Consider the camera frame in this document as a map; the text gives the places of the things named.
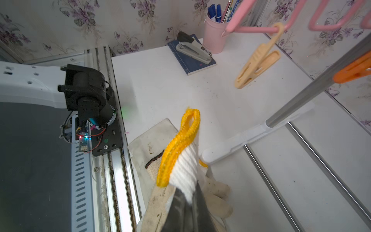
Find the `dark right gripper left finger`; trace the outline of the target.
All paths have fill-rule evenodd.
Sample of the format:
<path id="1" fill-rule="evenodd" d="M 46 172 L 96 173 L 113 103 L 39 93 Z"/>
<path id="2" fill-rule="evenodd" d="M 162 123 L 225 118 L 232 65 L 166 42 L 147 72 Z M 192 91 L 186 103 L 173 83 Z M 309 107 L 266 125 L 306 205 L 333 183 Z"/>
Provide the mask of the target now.
<path id="1" fill-rule="evenodd" d="M 177 188 L 162 232 L 191 232 L 191 205 Z"/>

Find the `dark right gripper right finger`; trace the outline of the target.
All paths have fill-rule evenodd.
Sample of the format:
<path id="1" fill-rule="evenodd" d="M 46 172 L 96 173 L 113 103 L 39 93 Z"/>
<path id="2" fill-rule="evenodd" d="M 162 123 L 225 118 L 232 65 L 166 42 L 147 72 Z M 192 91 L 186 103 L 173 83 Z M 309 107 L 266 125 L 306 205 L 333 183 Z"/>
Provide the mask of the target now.
<path id="1" fill-rule="evenodd" d="M 191 208 L 194 232 L 216 232 L 199 183 L 196 184 Z"/>

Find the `white glove yellow cuff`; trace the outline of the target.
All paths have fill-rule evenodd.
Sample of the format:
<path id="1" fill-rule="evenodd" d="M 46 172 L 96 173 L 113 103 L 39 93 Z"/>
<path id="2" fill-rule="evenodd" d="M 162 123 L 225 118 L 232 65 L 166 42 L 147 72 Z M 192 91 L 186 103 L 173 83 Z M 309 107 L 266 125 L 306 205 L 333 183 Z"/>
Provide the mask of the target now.
<path id="1" fill-rule="evenodd" d="M 194 144 L 201 123 L 198 109 L 188 108 L 182 116 L 180 130 L 165 148 L 156 177 L 160 188 L 172 185 L 180 190 L 188 204 L 192 204 L 198 183 L 200 161 Z"/>

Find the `beige glove black cuff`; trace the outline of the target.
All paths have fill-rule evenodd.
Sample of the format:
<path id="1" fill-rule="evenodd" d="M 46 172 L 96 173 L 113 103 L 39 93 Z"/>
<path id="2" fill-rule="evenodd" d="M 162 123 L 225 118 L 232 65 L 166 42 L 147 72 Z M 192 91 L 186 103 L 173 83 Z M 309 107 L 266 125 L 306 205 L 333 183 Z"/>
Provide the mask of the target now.
<path id="1" fill-rule="evenodd" d="M 226 202 L 231 189 L 228 185 L 207 176 L 208 166 L 199 163 L 199 183 L 205 197 L 207 208 L 218 232 L 225 232 L 225 219 L 233 213 L 233 207 Z M 138 232 L 159 232 L 167 218 L 175 187 L 154 186 L 144 216 L 137 225 Z"/>

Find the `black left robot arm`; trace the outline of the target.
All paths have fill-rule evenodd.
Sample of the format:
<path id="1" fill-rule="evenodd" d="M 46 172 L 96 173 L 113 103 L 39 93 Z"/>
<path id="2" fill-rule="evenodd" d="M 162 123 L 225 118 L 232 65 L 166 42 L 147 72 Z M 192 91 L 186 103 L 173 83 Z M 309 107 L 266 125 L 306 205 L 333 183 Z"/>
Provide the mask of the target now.
<path id="1" fill-rule="evenodd" d="M 100 127 L 111 125 L 116 119 L 110 98 L 103 74 L 93 68 L 1 62 L 1 102 L 76 111 L 81 121 Z"/>

